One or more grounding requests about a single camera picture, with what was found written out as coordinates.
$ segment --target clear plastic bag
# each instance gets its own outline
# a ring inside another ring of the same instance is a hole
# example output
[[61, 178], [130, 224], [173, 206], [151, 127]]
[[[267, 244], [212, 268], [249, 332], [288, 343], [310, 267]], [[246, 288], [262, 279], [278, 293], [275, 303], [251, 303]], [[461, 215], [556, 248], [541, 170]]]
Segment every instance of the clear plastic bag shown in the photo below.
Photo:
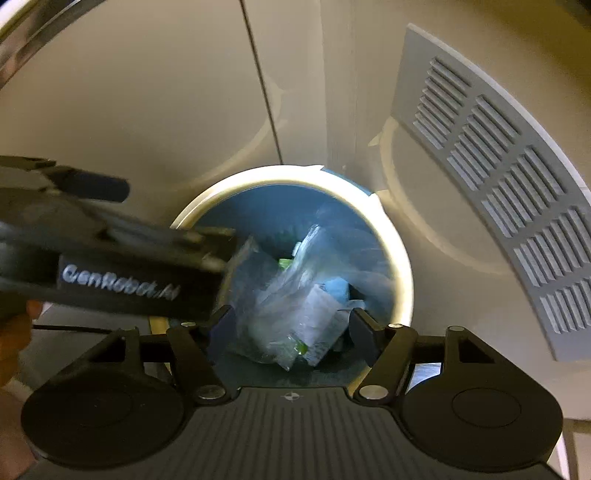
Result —
[[218, 302], [236, 310], [232, 349], [285, 370], [299, 355], [316, 366], [348, 327], [348, 285], [387, 323], [393, 303], [389, 267], [368, 231], [314, 225], [284, 271], [249, 239], [229, 264]]

